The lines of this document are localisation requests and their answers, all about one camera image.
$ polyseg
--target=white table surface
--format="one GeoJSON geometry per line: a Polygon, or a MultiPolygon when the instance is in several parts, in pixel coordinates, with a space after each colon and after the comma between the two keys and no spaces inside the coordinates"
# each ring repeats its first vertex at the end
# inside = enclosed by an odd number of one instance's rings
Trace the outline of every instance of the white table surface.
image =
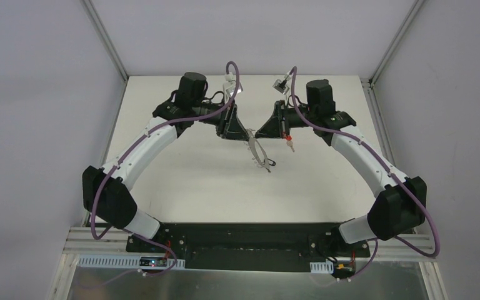
{"type": "MultiPolygon", "coordinates": [[[[180,78],[129,78],[109,159],[133,140],[180,78]]],[[[241,76],[244,91],[236,103],[245,128],[257,130],[270,117],[274,102],[282,98],[272,88],[277,78],[241,76]]],[[[357,76],[298,76],[297,95],[306,102],[306,83],[322,78],[332,85],[336,108],[349,113],[379,149],[357,76]]],[[[207,96],[221,90],[223,76],[207,80],[207,96]]],[[[277,162],[268,173],[253,163],[242,141],[223,140],[214,126],[196,122],[157,156],[131,194],[143,211],[163,222],[341,222],[366,214],[373,194],[345,158],[310,128],[292,129],[291,136],[295,153],[281,139],[259,140],[277,162]]]]}

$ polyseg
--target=white wall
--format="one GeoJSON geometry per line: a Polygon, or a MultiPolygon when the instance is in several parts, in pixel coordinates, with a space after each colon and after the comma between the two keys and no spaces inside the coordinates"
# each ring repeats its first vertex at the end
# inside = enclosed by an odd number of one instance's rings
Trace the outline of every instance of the white wall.
{"type": "Polygon", "coordinates": [[[0,299],[44,299],[123,84],[79,1],[0,1],[0,299]]]}
{"type": "Polygon", "coordinates": [[[450,298],[480,299],[480,1],[428,1],[376,91],[397,165],[428,184],[450,298]]]}
{"type": "Polygon", "coordinates": [[[131,75],[359,75],[370,78],[414,0],[94,0],[131,75]]]}

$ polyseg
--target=gray wall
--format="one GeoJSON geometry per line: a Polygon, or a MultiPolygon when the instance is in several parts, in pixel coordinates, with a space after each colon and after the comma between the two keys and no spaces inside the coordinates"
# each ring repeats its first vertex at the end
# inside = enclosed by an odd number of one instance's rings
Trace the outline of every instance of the gray wall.
{"type": "Polygon", "coordinates": [[[44,299],[123,84],[78,0],[0,1],[0,299],[44,299]]]}
{"type": "Polygon", "coordinates": [[[370,77],[414,0],[94,0],[132,75],[370,77]]]}
{"type": "Polygon", "coordinates": [[[396,164],[427,181],[448,293],[480,299],[480,1],[428,1],[376,91],[396,164]]]}

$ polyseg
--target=white table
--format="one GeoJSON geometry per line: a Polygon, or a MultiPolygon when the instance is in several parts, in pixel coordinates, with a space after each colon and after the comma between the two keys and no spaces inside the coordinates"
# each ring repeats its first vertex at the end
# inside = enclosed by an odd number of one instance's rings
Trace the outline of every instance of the white table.
{"type": "MultiPolygon", "coordinates": [[[[241,76],[238,116],[259,129],[282,98],[272,88],[282,76],[241,76]]],[[[108,159],[119,154],[145,126],[156,106],[177,89],[180,76],[132,76],[117,119],[108,159]]],[[[326,78],[336,108],[349,113],[376,149],[378,139],[357,76],[298,76],[305,84],[326,78]]],[[[223,76],[208,76],[207,96],[221,90],[223,76]]],[[[340,222],[362,216],[374,202],[358,172],[312,129],[292,129],[293,153],[281,139],[260,139],[277,165],[258,168],[242,141],[216,136],[214,126],[194,123],[142,173],[131,191],[138,206],[162,222],[340,222]]]]}

